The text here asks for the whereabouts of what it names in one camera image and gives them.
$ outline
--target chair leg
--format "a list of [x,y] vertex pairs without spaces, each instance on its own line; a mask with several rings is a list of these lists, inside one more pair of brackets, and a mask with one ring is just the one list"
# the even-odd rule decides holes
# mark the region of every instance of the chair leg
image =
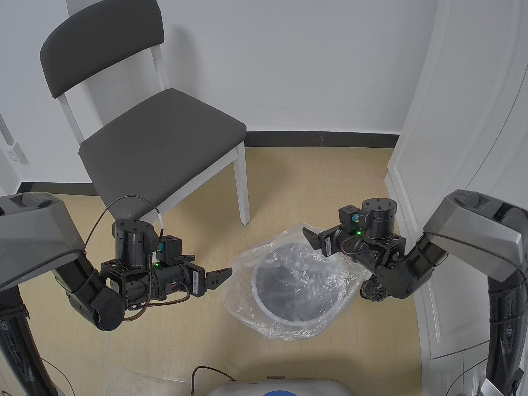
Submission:
[[246,149],[244,141],[236,146],[238,157],[233,162],[234,178],[236,181],[236,194],[238,195],[238,209],[240,211],[240,221],[246,225],[249,223],[249,200],[248,200],[248,179],[246,176]]

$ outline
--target clear plastic bag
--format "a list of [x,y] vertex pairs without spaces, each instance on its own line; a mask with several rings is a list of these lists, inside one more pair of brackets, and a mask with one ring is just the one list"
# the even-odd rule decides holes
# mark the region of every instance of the clear plastic bag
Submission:
[[288,342],[321,333],[370,275],[349,257],[326,258],[300,223],[243,251],[223,285],[223,302],[241,322],[270,339]]

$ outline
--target tile floor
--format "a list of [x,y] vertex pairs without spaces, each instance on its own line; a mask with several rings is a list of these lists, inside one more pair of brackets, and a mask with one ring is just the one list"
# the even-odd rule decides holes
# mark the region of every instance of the tile floor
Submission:
[[[232,166],[164,216],[165,233],[183,239],[207,270],[223,268],[237,253],[298,223],[335,226],[338,208],[386,196],[383,179],[391,150],[379,148],[248,148],[247,180],[252,220],[239,221]],[[62,196],[86,238],[103,210],[92,196]],[[112,218],[104,217],[88,246],[96,266],[114,256]],[[68,376],[76,396],[188,395],[197,365],[237,379],[330,378],[359,396],[419,395],[421,367],[413,298],[379,304],[356,295],[320,336],[287,343],[268,340],[224,309],[221,288],[175,307],[149,308],[137,321],[103,333],[68,304],[51,274],[21,286],[30,327],[41,355]],[[0,364],[0,371],[5,365]],[[65,379],[50,375],[66,395]],[[4,374],[13,396],[22,396]],[[224,379],[201,371],[196,395]]]

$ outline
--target chair seat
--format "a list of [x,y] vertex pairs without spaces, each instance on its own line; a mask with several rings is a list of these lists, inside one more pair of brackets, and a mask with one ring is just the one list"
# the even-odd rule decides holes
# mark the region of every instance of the chair seat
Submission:
[[[106,206],[124,195],[159,205],[245,137],[242,122],[166,89],[83,141],[79,156]],[[139,219],[151,210],[137,198],[109,209],[115,219]]]

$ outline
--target black baseboard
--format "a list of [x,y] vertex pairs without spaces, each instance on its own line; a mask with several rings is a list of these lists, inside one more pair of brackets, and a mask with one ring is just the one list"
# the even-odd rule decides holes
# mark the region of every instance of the black baseboard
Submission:
[[24,181],[18,187],[21,192],[49,192],[63,195],[99,195],[91,183],[56,183],[45,181]]
[[246,134],[246,147],[369,147],[393,149],[399,135],[363,132],[254,131]]
[[[399,135],[360,132],[259,131],[247,132],[246,147],[369,147],[393,149]],[[49,192],[65,195],[98,195],[91,183],[24,181],[21,192]]]

